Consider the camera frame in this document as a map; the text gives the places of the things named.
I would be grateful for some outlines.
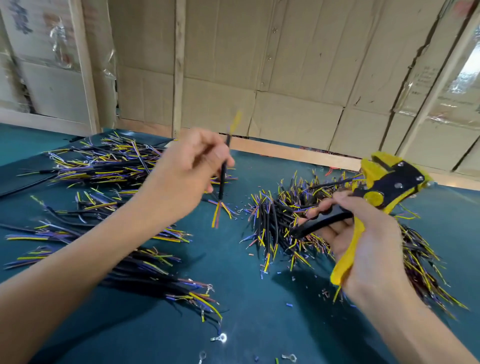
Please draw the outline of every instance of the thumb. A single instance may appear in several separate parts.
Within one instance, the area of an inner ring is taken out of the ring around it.
[[[221,167],[230,155],[230,149],[226,144],[218,144],[204,155],[202,161],[195,168],[203,179],[211,178]]]
[[[344,191],[335,192],[333,200],[340,206],[350,210],[353,216],[359,218],[366,227],[381,225],[388,218],[388,215],[370,205],[364,198],[349,196]]]

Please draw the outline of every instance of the left hand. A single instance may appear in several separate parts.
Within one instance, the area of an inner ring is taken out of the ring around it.
[[[163,153],[132,203],[156,216],[159,228],[171,225],[193,211],[204,191],[213,191],[210,179],[225,161],[229,167],[235,165],[221,135],[191,129]]]

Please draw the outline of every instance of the green work mat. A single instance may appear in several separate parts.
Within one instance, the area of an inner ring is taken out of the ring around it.
[[[127,134],[143,143],[163,140],[142,133]],[[94,136],[94,143],[98,143],[101,136],[103,134]],[[233,151],[232,155],[236,169],[231,174],[239,179],[226,185],[224,200],[239,209],[244,208],[250,193],[258,191],[259,186],[273,192],[281,179],[289,181],[295,171],[306,179],[311,178],[312,169],[320,176],[328,171],[328,167],[256,154]],[[22,169],[51,166],[52,162],[44,155],[1,166],[0,193],[40,178],[38,175],[16,177]],[[339,173],[336,170],[328,178]],[[55,209],[72,209],[77,189],[66,187],[64,183],[44,183],[1,199],[0,222],[34,227],[39,225],[39,220],[51,220],[30,195]],[[448,269],[444,276],[452,286],[449,292],[471,309],[451,307],[458,321],[447,320],[444,315],[441,318],[478,358],[480,245],[475,232],[480,218],[479,204],[477,192],[442,186],[433,186],[405,202],[407,208],[422,217],[408,221],[408,225],[417,229],[446,262]],[[331,296],[335,292],[328,281],[333,267],[328,259],[321,257],[314,261],[315,270],[295,267],[289,272],[288,260],[279,252],[270,274],[261,279],[262,262],[255,248],[245,250],[248,243],[239,244],[242,238],[252,234],[247,216],[240,214],[237,220],[230,220],[223,211],[219,229],[212,229],[214,210],[213,204],[201,202],[178,222],[180,230],[193,234],[190,244],[149,241],[146,245],[181,257],[183,263],[171,270],[179,276],[213,284],[213,298],[221,304],[218,308],[227,310],[222,323],[222,332],[228,336],[226,343],[210,342],[210,338],[217,336],[217,329],[208,322],[202,323],[199,315],[188,307],[98,287],[32,362],[197,363],[200,351],[207,354],[204,364],[254,363],[256,356],[259,363],[274,363],[276,357],[291,353],[297,356],[298,363],[308,364],[395,362],[355,307],[346,301],[333,304],[319,297],[323,289],[329,290]],[[7,241],[3,236],[8,233],[11,232],[0,229],[3,263],[40,245],[32,241]],[[0,280],[18,271],[0,271]]]

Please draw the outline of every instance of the right hand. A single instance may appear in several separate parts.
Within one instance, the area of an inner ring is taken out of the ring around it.
[[[342,282],[343,290],[355,304],[362,306],[368,304],[372,295],[411,289],[403,265],[403,239],[397,221],[365,199],[350,194],[351,191],[335,192],[333,198],[323,200],[306,213],[308,218],[313,218],[332,204],[339,204],[365,225],[357,243],[353,267]],[[353,229],[353,219],[347,219],[321,228],[316,234],[330,244],[338,261],[350,245]]]

